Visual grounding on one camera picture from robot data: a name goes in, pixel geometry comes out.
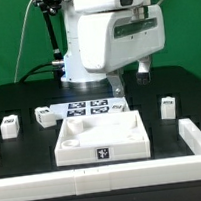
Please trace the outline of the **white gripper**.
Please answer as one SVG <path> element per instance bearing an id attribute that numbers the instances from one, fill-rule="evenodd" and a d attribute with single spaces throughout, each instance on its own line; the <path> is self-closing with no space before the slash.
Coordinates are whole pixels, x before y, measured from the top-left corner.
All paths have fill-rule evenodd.
<path id="1" fill-rule="evenodd" d="M 151 55 L 165 45 L 162 11 L 148 6 L 147 17 L 134 20 L 131 10 L 83 15 L 78 20 L 78 44 L 81 62 L 90 73 L 106 73 L 113 96 L 125 94 L 121 67 L 139 60 L 137 83 L 150 79 Z"/>

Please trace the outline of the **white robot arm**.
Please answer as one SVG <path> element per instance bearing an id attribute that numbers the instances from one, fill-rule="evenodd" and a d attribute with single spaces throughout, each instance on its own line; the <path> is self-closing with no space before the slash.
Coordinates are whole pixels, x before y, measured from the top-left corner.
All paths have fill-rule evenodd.
<path id="1" fill-rule="evenodd" d="M 89 88 L 109 81 L 113 94 L 125 93 L 122 68 L 139 63 L 137 80 L 150 81 L 151 55 L 165 45 L 160 6 L 150 0 L 63 0 L 68 50 L 68 86 Z"/>

